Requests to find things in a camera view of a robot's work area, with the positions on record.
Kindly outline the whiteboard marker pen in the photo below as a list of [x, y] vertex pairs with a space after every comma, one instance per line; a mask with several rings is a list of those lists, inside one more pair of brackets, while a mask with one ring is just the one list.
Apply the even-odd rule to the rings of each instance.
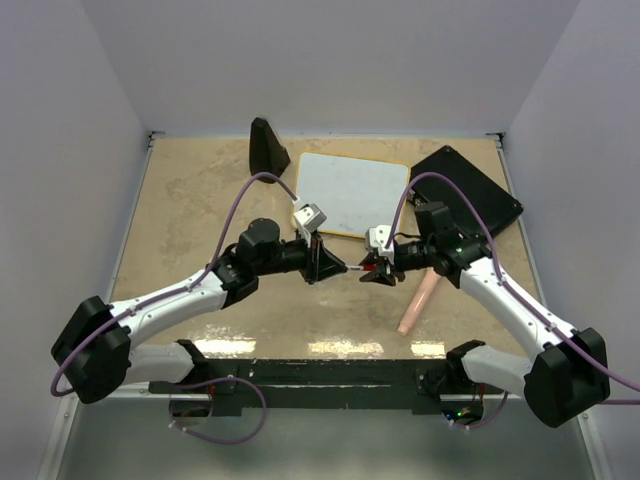
[[346, 265], [346, 268], [349, 271], [364, 271], [363, 266], [365, 265]]

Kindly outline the yellow framed whiteboard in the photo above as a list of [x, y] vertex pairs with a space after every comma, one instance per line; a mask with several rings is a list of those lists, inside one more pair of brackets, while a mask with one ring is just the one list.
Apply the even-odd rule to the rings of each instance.
[[326, 215], [320, 232], [362, 238], [369, 228], [392, 223], [409, 177], [401, 162], [304, 152], [295, 187]]

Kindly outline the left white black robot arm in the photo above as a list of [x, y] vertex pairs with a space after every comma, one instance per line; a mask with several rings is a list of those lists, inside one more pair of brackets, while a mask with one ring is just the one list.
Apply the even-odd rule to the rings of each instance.
[[298, 272], [313, 285], [347, 270], [319, 233], [284, 241], [275, 221], [254, 220], [218, 259], [181, 282], [112, 304], [98, 296], [82, 301], [51, 349], [59, 366], [56, 377], [66, 379], [85, 404], [145, 381], [196, 392], [207, 380], [201, 354], [180, 342], [151, 345], [150, 338], [239, 303], [257, 290], [262, 276]]

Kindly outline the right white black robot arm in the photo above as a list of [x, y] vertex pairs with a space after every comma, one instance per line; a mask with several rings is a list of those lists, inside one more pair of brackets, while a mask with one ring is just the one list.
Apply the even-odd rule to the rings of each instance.
[[524, 350], [522, 357], [468, 341], [447, 354], [444, 379], [459, 393], [477, 384], [523, 398], [545, 425], [558, 427], [610, 396], [603, 373], [605, 341], [594, 329], [577, 330], [513, 282], [495, 254], [465, 237], [441, 202], [417, 208], [416, 239], [399, 243], [388, 225], [365, 234], [363, 281], [393, 286], [406, 272], [432, 269], [478, 301]]

